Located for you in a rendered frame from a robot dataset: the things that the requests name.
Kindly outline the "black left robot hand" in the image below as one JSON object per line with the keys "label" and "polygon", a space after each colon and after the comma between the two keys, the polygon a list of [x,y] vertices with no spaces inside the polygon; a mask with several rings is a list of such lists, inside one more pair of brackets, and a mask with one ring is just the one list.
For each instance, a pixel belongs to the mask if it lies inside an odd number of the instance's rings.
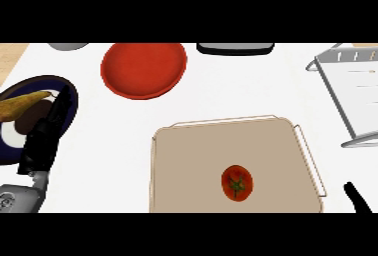
{"label": "black left robot hand", "polygon": [[27,135],[18,167],[20,175],[51,171],[71,105],[70,87],[65,86],[58,94],[48,116],[37,121]]}

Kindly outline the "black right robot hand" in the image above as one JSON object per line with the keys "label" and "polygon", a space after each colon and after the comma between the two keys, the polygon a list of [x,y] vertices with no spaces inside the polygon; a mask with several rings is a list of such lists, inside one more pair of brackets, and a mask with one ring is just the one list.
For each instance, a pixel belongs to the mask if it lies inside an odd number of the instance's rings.
{"label": "black right robot hand", "polygon": [[358,213],[371,213],[373,210],[352,182],[345,184],[345,192],[352,200]]}

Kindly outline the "red tomato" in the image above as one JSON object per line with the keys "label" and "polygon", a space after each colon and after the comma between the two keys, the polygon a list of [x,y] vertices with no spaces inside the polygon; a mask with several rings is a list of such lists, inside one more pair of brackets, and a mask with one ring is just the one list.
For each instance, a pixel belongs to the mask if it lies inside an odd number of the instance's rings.
{"label": "red tomato", "polygon": [[243,202],[251,195],[254,189],[254,180],[249,170],[232,165],[222,174],[222,188],[226,197]]}

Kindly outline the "beige tray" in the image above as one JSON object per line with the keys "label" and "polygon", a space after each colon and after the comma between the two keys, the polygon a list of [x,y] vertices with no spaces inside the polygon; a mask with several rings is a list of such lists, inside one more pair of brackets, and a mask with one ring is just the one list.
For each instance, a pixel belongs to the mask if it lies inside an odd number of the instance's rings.
{"label": "beige tray", "polygon": [[[222,175],[247,169],[253,189],[228,198]],[[263,116],[178,123],[153,138],[153,212],[319,213],[327,196],[299,125]]]}

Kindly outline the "dark blue plate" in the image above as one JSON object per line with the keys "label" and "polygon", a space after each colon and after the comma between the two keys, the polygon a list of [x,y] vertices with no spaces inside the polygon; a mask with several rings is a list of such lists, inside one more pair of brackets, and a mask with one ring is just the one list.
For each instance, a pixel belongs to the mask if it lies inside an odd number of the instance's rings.
{"label": "dark blue plate", "polygon": [[62,126],[62,133],[65,133],[79,108],[77,89],[65,78],[54,75],[33,77],[18,82],[0,93],[0,101],[37,91],[49,91],[52,93],[52,96],[40,100],[15,121],[0,122],[0,165],[12,165],[20,162],[27,134],[39,119],[48,116],[55,97],[64,87],[68,87],[73,102]]}

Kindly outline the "yellow-brown pear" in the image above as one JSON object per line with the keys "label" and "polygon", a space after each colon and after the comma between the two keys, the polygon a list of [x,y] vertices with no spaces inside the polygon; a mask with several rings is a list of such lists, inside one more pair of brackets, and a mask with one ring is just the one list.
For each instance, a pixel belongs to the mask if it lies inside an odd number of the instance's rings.
{"label": "yellow-brown pear", "polygon": [[37,91],[26,95],[17,96],[0,101],[0,122],[15,121],[26,111],[42,101],[51,97],[49,91]]}

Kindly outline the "pale wooden board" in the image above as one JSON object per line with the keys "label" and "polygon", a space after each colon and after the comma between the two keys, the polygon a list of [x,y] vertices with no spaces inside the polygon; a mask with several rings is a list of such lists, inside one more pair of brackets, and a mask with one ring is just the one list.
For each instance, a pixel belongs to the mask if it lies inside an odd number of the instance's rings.
{"label": "pale wooden board", "polygon": [[0,86],[27,50],[29,43],[0,43]]}

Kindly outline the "grey round object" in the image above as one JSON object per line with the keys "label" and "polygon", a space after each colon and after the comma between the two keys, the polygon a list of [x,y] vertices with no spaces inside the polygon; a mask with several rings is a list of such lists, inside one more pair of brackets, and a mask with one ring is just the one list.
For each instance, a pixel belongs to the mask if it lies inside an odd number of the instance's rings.
{"label": "grey round object", "polygon": [[48,43],[58,51],[74,51],[82,49],[89,43]]}

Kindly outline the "red round plate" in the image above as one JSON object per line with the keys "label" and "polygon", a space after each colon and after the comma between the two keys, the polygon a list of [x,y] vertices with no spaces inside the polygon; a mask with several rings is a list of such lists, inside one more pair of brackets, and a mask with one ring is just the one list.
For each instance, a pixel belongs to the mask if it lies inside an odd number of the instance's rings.
{"label": "red round plate", "polygon": [[101,64],[104,83],[129,99],[157,98],[179,83],[187,62],[181,43],[116,43]]}

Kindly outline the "black and grey appliance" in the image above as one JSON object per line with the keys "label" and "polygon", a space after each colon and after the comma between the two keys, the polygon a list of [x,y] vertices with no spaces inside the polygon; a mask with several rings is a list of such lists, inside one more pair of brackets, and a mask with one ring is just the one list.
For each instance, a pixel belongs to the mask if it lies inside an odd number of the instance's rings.
{"label": "black and grey appliance", "polygon": [[203,54],[223,56],[254,56],[269,54],[274,43],[198,43],[197,50]]}

